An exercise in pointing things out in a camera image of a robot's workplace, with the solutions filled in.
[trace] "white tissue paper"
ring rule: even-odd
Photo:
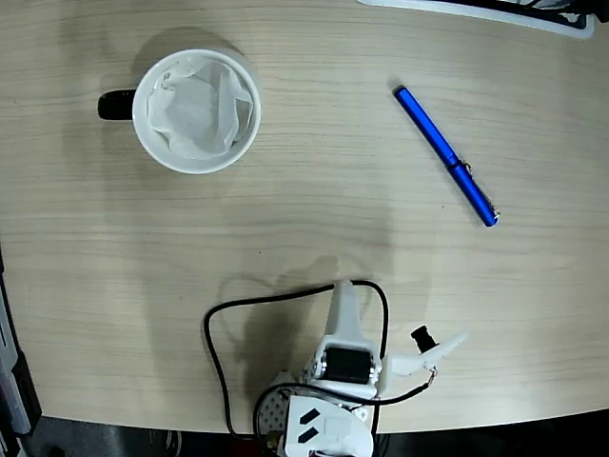
[[[188,159],[226,152],[244,135],[253,103],[231,67],[190,56],[169,67],[148,98],[148,121],[169,148]]]

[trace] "mug handle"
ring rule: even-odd
[[[135,89],[106,92],[97,101],[97,115],[107,121],[130,121]]]

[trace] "black cable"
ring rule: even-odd
[[[380,355],[381,355],[381,358],[383,358],[386,354],[387,337],[388,337],[388,331],[389,331],[389,305],[387,303],[386,296],[384,295],[384,292],[381,289],[381,287],[371,281],[355,280],[355,281],[352,281],[352,284],[354,286],[366,286],[369,288],[373,288],[379,294],[381,303],[383,305],[383,330],[382,330],[382,334],[381,334],[381,347],[380,347]],[[220,381],[220,387],[222,389],[222,395],[223,395],[224,407],[225,407],[226,427],[228,428],[228,432],[230,433],[230,435],[233,438],[238,439],[238,440],[251,440],[252,439],[249,435],[237,433],[232,425],[232,418],[231,418],[231,413],[230,413],[230,398],[229,398],[229,394],[228,394],[228,387],[226,385],[226,377],[224,375],[224,371],[222,370],[222,366],[220,364],[220,359],[218,358],[218,353],[216,352],[216,349],[213,346],[213,341],[211,339],[211,330],[210,330],[211,317],[214,314],[216,314],[217,312],[220,312],[227,308],[236,308],[236,307],[241,307],[241,306],[261,305],[261,304],[277,303],[277,302],[282,302],[282,301],[286,301],[286,300],[295,300],[295,299],[299,299],[299,298],[308,297],[311,295],[316,295],[318,293],[327,292],[332,289],[334,289],[334,284],[329,284],[329,285],[321,286],[318,288],[311,288],[311,289],[307,289],[307,290],[301,290],[301,291],[296,291],[296,292],[291,292],[291,293],[286,293],[286,294],[281,294],[281,295],[271,295],[271,296],[260,297],[260,298],[233,300],[231,302],[226,302],[226,303],[223,303],[216,307],[213,307],[212,309],[210,309],[207,312],[207,314],[204,318],[204,322],[203,322],[204,335],[206,337],[207,347],[209,348],[209,353],[211,355],[213,364],[216,368],[216,372],[218,374],[218,379]],[[379,407],[384,406],[384,405],[393,405],[395,403],[399,403],[404,400],[407,400],[407,399],[423,392],[424,390],[426,390],[429,387],[429,384],[430,383],[427,382],[427,383],[423,384],[422,386],[414,388],[413,390],[406,392],[403,395],[400,395],[399,397],[383,399],[383,400],[371,400],[371,399],[359,398],[359,397],[352,396],[352,395],[341,394],[341,393],[335,392],[333,390],[328,390],[328,389],[324,389],[321,387],[315,387],[315,386],[300,384],[300,383],[287,383],[287,384],[272,386],[272,387],[267,388],[260,395],[260,397],[258,398],[258,401],[256,402],[256,406],[255,406],[254,412],[252,414],[252,427],[254,430],[254,437],[259,442],[263,441],[261,433],[260,433],[260,425],[259,425],[260,409],[261,409],[261,406],[262,406],[266,396],[268,396],[270,393],[274,392],[275,390],[285,389],[285,388],[301,388],[301,389],[307,389],[310,391],[316,391],[319,393],[323,393],[327,396],[331,396],[331,397],[337,398],[339,400],[348,401],[348,402],[352,402],[352,403],[359,403],[361,405],[373,406],[373,407],[375,407],[374,408],[375,415],[373,418],[372,435],[373,435],[373,438],[375,438],[377,426],[378,426],[378,420],[379,420]]]
[[[321,286],[319,288],[310,288],[308,290],[285,293],[282,295],[272,295],[268,297],[260,297],[260,298],[246,298],[243,300],[233,300],[231,302],[222,303],[221,305],[217,305],[210,309],[204,320],[203,320],[203,332],[206,337],[207,347],[209,349],[209,354],[211,355],[211,360],[213,361],[213,365],[216,368],[216,373],[218,373],[218,380],[220,381],[220,389],[222,390],[222,397],[224,399],[225,404],[225,420],[226,420],[226,428],[228,428],[228,433],[237,439],[237,440],[251,440],[252,438],[249,435],[237,433],[232,426],[232,418],[230,416],[230,397],[228,395],[228,386],[226,385],[226,377],[225,373],[222,370],[222,366],[220,364],[220,359],[218,358],[218,353],[216,352],[216,348],[213,346],[213,341],[211,340],[211,329],[210,329],[210,321],[214,314],[220,312],[227,308],[236,308],[236,307],[244,307],[248,305],[259,305],[259,304],[267,304],[267,303],[276,303],[282,302],[285,300],[295,300],[297,298],[308,297],[310,295],[316,295],[318,293],[327,292],[329,290],[334,289],[333,284],[329,284],[327,286]]]

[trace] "dark floor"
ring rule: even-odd
[[[380,435],[379,457],[609,455],[609,409],[501,427]],[[30,457],[258,457],[227,435],[103,426],[42,418],[26,440]]]

